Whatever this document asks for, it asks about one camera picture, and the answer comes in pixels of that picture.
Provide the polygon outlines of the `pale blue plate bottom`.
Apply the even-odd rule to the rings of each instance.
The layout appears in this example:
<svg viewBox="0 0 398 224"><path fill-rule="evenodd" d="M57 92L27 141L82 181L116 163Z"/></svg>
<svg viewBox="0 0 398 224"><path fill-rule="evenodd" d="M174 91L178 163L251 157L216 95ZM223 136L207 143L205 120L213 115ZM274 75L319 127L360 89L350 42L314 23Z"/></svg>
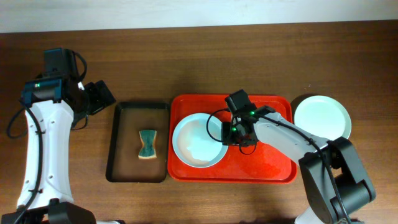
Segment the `pale blue plate bottom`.
<svg viewBox="0 0 398 224"><path fill-rule="evenodd" d="M335 140L348 139L352 122L346 108L328 96L309 96L300 102L294 113L294 124L316 136Z"/></svg>

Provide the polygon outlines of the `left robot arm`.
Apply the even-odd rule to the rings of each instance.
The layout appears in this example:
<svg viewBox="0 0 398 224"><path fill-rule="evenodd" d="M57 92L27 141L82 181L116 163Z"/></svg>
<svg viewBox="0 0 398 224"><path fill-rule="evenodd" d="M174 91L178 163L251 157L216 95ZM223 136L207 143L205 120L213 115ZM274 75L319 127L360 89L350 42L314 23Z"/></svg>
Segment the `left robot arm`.
<svg viewBox="0 0 398 224"><path fill-rule="evenodd" d="M88 107L87 117L115 102L100 80L81 86L62 78L25 84L21 104L28 125L27 162L17 210L4 214L2 223L96 223L94 214L73 203L69 183L69 138L75 123L67 91L74 90Z"/></svg>

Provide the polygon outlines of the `green and yellow sponge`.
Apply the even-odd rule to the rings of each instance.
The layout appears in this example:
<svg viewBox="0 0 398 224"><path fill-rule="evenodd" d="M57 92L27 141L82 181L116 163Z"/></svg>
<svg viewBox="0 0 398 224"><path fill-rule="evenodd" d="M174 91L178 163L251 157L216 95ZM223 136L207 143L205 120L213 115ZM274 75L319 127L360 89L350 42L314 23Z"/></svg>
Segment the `green and yellow sponge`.
<svg viewBox="0 0 398 224"><path fill-rule="evenodd" d="M139 137L142 147L139 151L139 159L155 159L157 157L155 150L155 140L157 131L153 129L139 131Z"/></svg>

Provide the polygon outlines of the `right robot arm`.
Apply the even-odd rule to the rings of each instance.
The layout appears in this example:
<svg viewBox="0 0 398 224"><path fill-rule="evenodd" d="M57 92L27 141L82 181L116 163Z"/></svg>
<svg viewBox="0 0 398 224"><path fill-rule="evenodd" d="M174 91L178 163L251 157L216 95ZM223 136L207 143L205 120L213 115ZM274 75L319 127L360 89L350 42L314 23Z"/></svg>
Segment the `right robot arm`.
<svg viewBox="0 0 398 224"><path fill-rule="evenodd" d="M309 207L295 223L352 223L350 214L376 198L376 191L350 140L310 134L269 106L229 106L224 145L268 144L299 165Z"/></svg>

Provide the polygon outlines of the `pale blue plate top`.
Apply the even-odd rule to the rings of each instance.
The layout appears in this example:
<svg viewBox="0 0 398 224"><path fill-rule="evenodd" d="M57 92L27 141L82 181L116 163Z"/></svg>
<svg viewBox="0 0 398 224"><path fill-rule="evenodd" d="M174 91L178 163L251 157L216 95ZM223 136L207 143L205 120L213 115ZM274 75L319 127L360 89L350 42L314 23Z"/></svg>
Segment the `pale blue plate top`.
<svg viewBox="0 0 398 224"><path fill-rule="evenodd" d="M206 113L195 113L183 118L172 135L172 150L184 164L207 168L219 163L228 146L220 142L221 121Z"/></svg>

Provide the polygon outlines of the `pale blue plate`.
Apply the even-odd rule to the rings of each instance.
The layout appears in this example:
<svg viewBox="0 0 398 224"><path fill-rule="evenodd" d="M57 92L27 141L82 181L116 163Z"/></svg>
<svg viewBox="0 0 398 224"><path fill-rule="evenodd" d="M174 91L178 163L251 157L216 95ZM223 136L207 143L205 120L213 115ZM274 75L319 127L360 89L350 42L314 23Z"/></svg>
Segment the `pale blue plate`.
<svg viewBox="0 0 398 224"><path fill-rule="evenodd" d="M294 124L316 136L335 140L348 139L352 122L346 108L328 96L309 96L300 102L294 113Z"/></svg>
<svg viewBox="0 0 398 224"><path fill-rule="evenodd" d="M219 163L228 146L220 142L221 121L206 113L195 113L183 118L172 135L172 150L184 164L207 168Z"/></svg>

